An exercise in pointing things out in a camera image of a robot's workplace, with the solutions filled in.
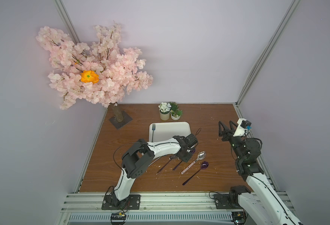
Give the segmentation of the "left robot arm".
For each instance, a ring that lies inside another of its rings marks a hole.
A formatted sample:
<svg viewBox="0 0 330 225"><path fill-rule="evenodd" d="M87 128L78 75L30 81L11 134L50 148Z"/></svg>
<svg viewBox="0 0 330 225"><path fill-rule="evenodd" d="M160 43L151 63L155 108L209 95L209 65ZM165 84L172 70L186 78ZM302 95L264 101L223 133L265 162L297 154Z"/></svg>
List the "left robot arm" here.
<svg viewBox="0 0 330 225"><path fill-rule="evenodd" d="M133 145L122 156L121 176L112 192L117 202L127 199L136 178L143 175L152 161L156 158L173 155L184 162L188 162L198 145L195 135L174 136L161 142L146 142L143 139Z"/></svg>

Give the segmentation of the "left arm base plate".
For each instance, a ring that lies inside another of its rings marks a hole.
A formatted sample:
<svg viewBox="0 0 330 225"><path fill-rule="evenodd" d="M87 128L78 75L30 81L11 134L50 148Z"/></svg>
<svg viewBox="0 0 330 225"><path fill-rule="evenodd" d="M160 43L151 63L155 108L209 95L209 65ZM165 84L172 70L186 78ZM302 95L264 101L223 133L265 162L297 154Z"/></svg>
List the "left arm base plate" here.
<svg viewBox="0 0 330 225"><path fill-rule="evenodd" d="M124 200L118 200L115 194L106 195L101 206L102 210L138 210L141 195L129 195Z"/></svg>

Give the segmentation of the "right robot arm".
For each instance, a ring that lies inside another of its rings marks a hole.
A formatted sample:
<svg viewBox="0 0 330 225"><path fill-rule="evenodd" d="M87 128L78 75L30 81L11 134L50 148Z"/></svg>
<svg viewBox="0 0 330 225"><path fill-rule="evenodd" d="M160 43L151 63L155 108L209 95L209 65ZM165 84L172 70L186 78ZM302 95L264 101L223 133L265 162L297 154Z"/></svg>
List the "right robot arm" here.
<svg viewBox="0 0 330 225"><path fill-rule="evenodd" d="M228 202L244 209L257 225L300 225L300 219L281 200L257 162L263 142L247 137L250 126L244 118L230 121L229 126L218 123L218 135L230 143L236 155L236 171L248 184L232 187Z"/></svg>

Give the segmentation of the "blue handled fork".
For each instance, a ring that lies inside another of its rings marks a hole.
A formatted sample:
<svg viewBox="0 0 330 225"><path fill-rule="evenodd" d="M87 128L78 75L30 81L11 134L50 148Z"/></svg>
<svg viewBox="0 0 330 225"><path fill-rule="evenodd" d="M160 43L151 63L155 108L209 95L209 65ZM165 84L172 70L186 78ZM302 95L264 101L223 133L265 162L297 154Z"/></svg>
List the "blue handled fork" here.
<svg viewBox="0 0 330 225"><path fill-rule="evenodd" d="M154 142L154 133L155 133L155 129L156 129L156 124L153 123L153 124L152 124L151 142Z"/></svg>

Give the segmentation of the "purple plastic spoon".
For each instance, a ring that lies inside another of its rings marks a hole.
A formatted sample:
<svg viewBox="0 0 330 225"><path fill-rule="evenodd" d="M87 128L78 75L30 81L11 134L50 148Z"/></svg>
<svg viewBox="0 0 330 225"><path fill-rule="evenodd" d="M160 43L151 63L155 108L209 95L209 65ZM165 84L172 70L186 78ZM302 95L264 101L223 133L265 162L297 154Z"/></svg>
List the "purple plastic spoon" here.
<svg viewBox="0 0 330 225"><path fill-rule="evenodd" d="M191 177L189 177L185 182L183 182L183 186L185 186L195 175L197 175L201 170L204 170L206 168L208 168L209 163L207 161L204 161L201 163L200 169L195 172Z"/></svg>

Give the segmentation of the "purple fork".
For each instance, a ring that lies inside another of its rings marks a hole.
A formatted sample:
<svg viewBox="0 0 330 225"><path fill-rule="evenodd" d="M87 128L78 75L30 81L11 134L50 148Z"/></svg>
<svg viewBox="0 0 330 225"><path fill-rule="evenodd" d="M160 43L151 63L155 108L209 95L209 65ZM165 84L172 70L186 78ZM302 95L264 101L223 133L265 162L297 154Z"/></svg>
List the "purple fork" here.
<svg viewBox="0 0 330 225"><path fill-rule="evenodd" d="M176 155L169 157L168 162L157 171L156 175L160 174L163 171L163 169L175 158L177 158Z"/></svg>

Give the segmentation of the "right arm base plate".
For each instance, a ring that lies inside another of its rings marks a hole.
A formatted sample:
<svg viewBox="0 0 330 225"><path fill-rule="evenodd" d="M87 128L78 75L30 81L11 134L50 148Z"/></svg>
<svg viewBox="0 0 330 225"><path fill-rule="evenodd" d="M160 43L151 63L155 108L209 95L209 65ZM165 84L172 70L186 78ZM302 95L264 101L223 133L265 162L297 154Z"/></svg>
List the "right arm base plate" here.
<svg viewBox="0 0 330 225"><path fill-rule="evenodd" d="M218 210L232 210L240 208L230 200L229 194L214 194L213 198L216 209Z"/></svg>

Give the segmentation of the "silver spoon pink handle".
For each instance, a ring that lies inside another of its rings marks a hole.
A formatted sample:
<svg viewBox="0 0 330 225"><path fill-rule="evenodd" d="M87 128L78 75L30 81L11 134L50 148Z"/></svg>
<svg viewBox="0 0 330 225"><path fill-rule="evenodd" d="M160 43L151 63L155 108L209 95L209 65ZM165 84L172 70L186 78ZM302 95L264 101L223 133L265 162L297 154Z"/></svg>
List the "silver spoon pink handle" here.
<svg viewBox="0 0 330 225"><path fill-rule="evenodd" d="M199 152L197 158L181 172L181 175L185 174L196 162L205 159L205 157L206 151Z"/></svg>

